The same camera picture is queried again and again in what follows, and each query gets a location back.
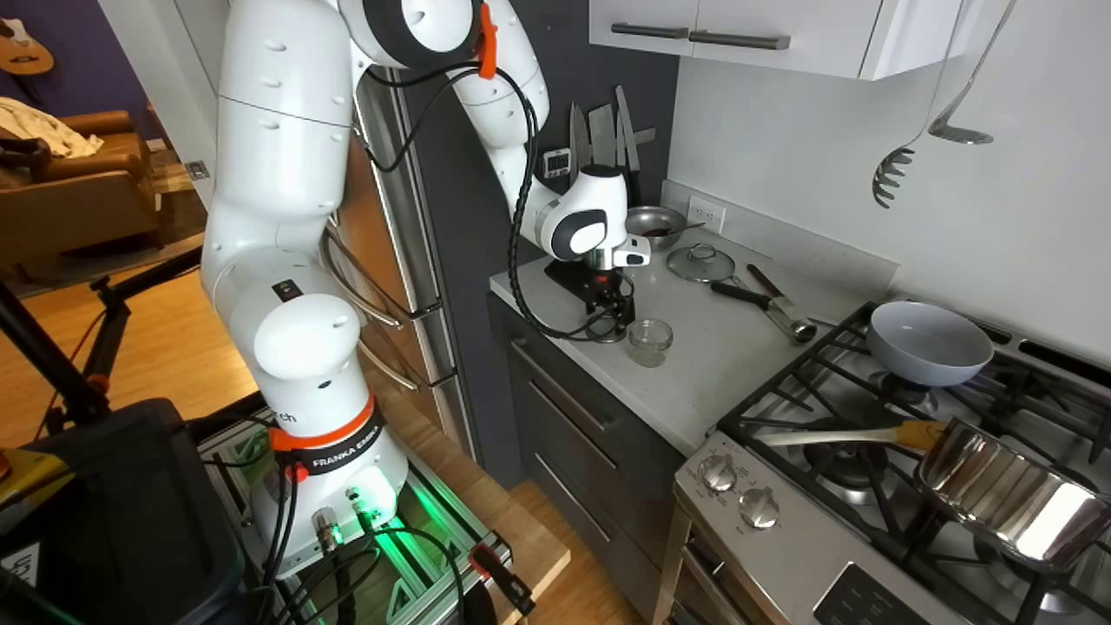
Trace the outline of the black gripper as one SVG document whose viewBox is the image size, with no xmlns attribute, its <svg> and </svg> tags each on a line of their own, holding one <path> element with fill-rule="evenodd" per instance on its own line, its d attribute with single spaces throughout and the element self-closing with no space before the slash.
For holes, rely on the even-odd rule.
<svg viewBox="0 0 1111 625">
<path fill-rule="evenodd" d="M 626 328 L 636 321 L 636 284 L 626 269 L 549 259 L 544 275 L 596 313 L 591 321 L 596 335 L 612 335 L 615 327 Z"/>
</svg>

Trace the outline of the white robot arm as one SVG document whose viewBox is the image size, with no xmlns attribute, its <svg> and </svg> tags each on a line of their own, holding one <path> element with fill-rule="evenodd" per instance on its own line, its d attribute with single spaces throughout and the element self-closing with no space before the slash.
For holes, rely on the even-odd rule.
<svg viewBox="0 0 1111 625">
<path fill-rule="evenodd" d="M 249 493 L 266 581 L 393 519 L 411 472 L 356 362 L 354 301 L 324 259 L 365 120 L 354 89 L 379 66 L 452 82 L 526 244 L 555 259 L 628 259 L 615 171 L 588 167 L 561 195 L 530 173 L 549 89 L 511 0 L 231 0 L 202 281 L 275 412 L 269 468 Z"/>
</svg>

